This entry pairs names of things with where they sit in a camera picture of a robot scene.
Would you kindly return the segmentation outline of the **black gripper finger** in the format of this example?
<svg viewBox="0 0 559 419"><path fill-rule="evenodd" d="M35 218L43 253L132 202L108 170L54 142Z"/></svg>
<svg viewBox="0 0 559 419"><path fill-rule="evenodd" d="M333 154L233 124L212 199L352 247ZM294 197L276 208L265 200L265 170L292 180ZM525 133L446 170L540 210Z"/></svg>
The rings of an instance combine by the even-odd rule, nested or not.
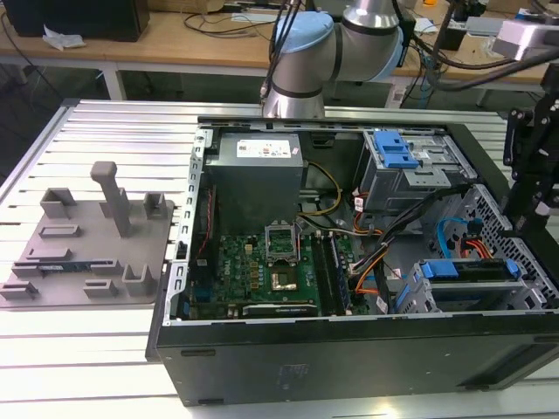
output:
<svg viewBox="0 0 559 419"><path fill-rule="evenodd" d="M514 108L508 115L504 164L512 169L509 214L545 214L546 110Z"/></svg>
<svg viewBox="0 0 559 419"><path fill-rule="evenodd" d="M558 211L558 131L545 134L528 164L531 210L542 217Z"/></svg>

